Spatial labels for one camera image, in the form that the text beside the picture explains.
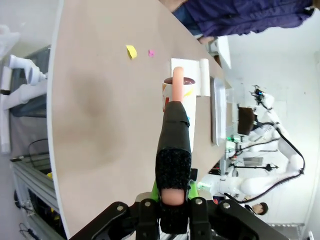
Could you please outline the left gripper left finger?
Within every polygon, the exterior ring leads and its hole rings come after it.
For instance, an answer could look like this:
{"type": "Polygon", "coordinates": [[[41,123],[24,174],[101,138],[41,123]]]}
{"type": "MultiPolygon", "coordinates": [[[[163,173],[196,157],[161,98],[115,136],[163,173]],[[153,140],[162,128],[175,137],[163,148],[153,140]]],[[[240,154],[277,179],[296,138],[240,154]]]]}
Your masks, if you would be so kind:
{"type": "Polygon", "coordinates": [[[145,198],[131,206],[116,201],[89,222],[72,240],[124,240],[135,234],[136,240],[159,240],[160,194],[155,182],[145,198]]]}

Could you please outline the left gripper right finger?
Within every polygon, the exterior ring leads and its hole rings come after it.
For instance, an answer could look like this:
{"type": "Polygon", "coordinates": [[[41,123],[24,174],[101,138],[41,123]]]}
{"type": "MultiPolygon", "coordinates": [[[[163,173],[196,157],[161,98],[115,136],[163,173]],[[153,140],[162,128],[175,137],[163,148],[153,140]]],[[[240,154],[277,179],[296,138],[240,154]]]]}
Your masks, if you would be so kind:
{"type": "Polygon", "coordinates": [[[190,171],[188,192],[189,239],[191,240],[286,240],[287,237],[255,215],[227,199],[220,204],[200,197],[196,179],[190,171]]]}

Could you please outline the person's right hand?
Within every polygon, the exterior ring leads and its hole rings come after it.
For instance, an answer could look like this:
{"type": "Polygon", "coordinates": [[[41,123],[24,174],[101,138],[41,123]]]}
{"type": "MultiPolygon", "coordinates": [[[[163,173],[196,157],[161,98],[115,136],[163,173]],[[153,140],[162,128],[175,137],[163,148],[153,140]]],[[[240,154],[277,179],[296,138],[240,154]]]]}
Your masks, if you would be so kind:
{"type": "Polygon", "coordinates": [[[217,39],[216,36],[201,36],[197,38],[198,42],[202,45],[212,44],[217,39]]]}

